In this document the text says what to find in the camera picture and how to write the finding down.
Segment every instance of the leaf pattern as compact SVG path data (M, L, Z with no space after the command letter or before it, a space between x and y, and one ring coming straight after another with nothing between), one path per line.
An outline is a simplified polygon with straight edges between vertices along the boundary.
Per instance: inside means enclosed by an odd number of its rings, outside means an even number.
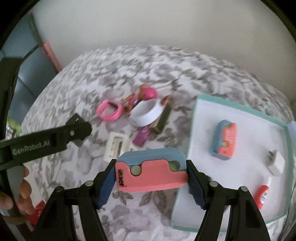
M145 144L147 149L177 148L188 140L200 93L249 105L285 123L294 119L289 101L280 91L224 60L167 46L120 46L88 51L49 83L22 124L23 133L27 134L62 126L77 112L93 128L81 148L69 143L67 150L28 164L44 200L48 200L55 187L80 186L104 170L107 162L103 161L103 154L109 132L132 136L136 129L124 115L115 122L103 122L97 117L96 109L103 100L120 101L132 92L137 93L143 83L156 88L160 97L169 94L174 100L164 132L151 133ZM278 238L286 220L280 238L294 224L295 193L288 216L269 225L272 240ZM115 187L98 215L109 240L194 240L195 234L168 226L174 198L175 190L129 194ZM76 232L84 241L79 213L74 217ZM220 235L219 241L224 237L225 234Z

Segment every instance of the pink ball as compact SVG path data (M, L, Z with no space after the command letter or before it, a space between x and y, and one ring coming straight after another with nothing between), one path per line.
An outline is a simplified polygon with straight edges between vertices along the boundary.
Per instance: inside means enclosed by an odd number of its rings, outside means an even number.
M142 93L144 96L144 100L155 99L158 96L156 89L154 89L152 87L147 87L147 88L143 89Z

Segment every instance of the purple object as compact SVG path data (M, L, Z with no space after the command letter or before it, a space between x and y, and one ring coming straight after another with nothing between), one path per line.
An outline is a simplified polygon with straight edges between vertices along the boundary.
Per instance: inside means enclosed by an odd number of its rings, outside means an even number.
M137 133L135 139L133 140L133 144L143 147L150 135L150 132L151 131L150 131L149 126L141 127L139 129L139 132Z

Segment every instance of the red glue stick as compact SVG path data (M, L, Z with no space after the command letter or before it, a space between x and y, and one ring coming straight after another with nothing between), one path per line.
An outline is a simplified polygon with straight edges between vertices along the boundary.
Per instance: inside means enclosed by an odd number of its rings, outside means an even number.
M268 177L265 183L258 189L257 193L255 194L254 200L259 210L261 210L261 208L263 207L270 183L271 177Z

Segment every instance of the green circle on eraser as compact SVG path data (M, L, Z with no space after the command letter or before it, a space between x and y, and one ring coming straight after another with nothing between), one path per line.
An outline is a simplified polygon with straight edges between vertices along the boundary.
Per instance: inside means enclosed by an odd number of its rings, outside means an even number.
M180 163L178 161L169 161L168 167L172 172L176 172L180 169Z
M133 165L131 167L131 174L134 176L139 176L142 172L142 168L139 165Z

